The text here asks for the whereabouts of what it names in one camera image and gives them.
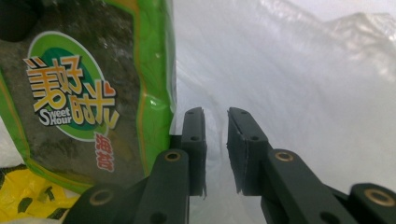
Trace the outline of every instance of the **yellow object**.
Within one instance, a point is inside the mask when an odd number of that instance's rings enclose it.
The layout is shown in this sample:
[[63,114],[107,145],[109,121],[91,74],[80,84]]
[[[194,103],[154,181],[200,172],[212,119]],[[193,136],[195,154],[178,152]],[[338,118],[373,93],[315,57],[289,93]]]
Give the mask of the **yellow object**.
[[60,219],[78,197],[34,175],[26,166],[0,169],[0,221],[22,217]]

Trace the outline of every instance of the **brass screw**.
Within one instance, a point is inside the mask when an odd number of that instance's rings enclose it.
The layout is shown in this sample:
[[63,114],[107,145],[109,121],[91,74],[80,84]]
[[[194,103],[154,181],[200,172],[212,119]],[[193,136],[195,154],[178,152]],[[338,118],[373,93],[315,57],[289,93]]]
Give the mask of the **brass screw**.
[[364,195],[373,203],[382,206],[392,207],[396,204],[395,200],[390,195],[379,189],[367,189],[364,191]]
[[99,206],[110,202],[114,197],[114,193],[110,189],[99,189],[91,195],[90,204]]
[[167,161],[178,161],[178,160],[180,160],[180,158],[181,158],[180,153],[175,152],[175,151],[168,152],[165,155],[165,159]]
[[293,161],[294,157],[289,152],[277,152],[275,157],[280,161]]

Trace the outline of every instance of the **snack bag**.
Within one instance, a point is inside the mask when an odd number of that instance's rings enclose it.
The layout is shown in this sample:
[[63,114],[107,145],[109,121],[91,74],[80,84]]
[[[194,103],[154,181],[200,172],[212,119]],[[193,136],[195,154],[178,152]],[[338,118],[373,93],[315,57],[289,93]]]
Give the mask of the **snack bag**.
[[47,3],[20,42],[0,40],[0,115],[26,165],[67,189],[132,186],[168,149],[170,3]]

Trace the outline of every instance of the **printed logo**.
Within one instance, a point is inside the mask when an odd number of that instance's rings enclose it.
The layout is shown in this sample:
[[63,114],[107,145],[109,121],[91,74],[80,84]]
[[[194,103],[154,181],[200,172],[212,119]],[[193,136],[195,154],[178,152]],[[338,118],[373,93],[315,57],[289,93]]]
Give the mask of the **printed logo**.
[[24,61],[39,121],[94,142],[98,168],[113,172],[113,149],[106,136],[120,117],[117,92],[91,54],[68,35],[45,32],[35,38]]

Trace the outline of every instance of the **seaweed snack package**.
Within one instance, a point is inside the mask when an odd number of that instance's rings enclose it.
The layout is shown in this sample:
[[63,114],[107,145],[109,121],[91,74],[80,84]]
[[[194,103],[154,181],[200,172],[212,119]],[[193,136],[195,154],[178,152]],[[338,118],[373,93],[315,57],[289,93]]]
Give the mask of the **seaweed snack package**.
[[104,182],[130,187],[169,145],[170,3],[42,6],[22,41],[0,40],[1,118],[34,173],[75,192]]

